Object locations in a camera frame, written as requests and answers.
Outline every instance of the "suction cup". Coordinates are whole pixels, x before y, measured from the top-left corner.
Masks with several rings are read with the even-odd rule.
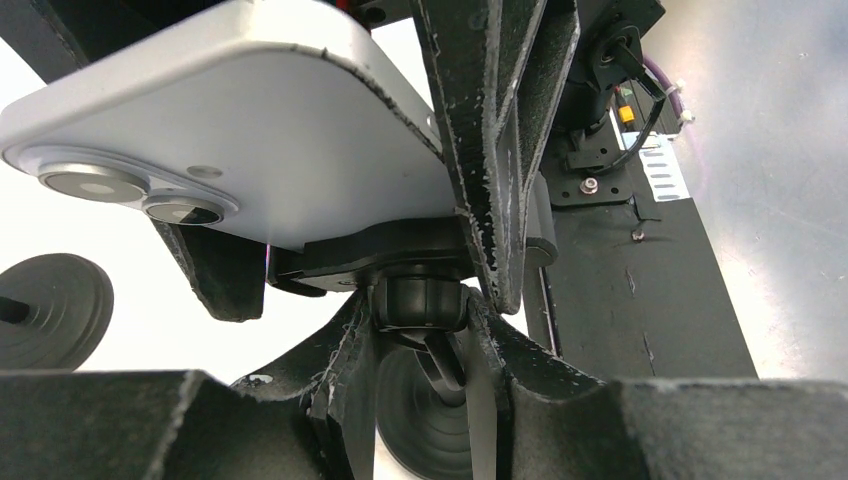
[[[0,274],[0,369],[73,370],[112,317],[106,273],[76,255],[24,260]]]
[[[415,352],[392,353],[377,384],[377,428],[392,456],[427,480],[470,480],[465,404],[450,406],[430,386]]]

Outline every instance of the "yellow connector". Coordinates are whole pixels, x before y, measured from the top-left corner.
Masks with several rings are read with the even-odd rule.
[[[636,115],[633,114],[633,109],[630,108],[630,105],[625,105],[618,109],[618,118],[621,119],[621,123],[628,124],[636,120]]]

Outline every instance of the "black cable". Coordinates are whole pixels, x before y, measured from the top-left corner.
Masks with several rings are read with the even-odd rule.
[[[662,109],[665,106],[666,99],[668,98],[662,87],[660,87],[659,84],[657,84],[657,82],[648,75],[648,71],[645,66],[642,65],[642,62],[636,58],[636,56],[633,55],[633,52],[631,52],[625,45],[616,45],[612,48],[611,53],[615,58],[614,61],[624,67],[624,70],[633,77],[634,80],[636,80],[639,85],[648,92],[648,94],[651,95],[651,98],[654,100],[654,106],[651,108],[651,113],[648,115],[647,120],[645,120],[645,125],[639,132],[639,136],[636,137],[636,141],[630,146],[630,148],[625,150],[621,156],[613,160],[609,165],[589,170],[589,173],[596,177],[618,170],[624,165],[627,165],[627,162],[639,154],[639,150],[641,150],[642,146],[645,145],[645,141],[647,141],[648,137],[651,135],[651,130],[660,119],[660,114],[662,114]]]

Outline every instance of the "white background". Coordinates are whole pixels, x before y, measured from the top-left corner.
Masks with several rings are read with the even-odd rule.
[[[374,38],[429,101],[411,21],[378,30]],[[0,108],[43,86],[0,42]],[[112,323],[81,370],[203,369],[231,383],[304,340],[346,298],[306,299],[269,288],[261,320],[215,321],[143,214],[62,196],[5,164],[0,165],[0,219],[0,271],[36,255],[68,252],[109,274],[115,289]],[[523,314],[510,320],[526,332]],[[379,445],[377,457],[375,478],[406,476]]]

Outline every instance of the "screw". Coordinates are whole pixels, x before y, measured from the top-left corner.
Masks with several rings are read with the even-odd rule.
[[[598,191],[598,181],[589,177],[580,182],[580,191],[586,195],[594,195]]]

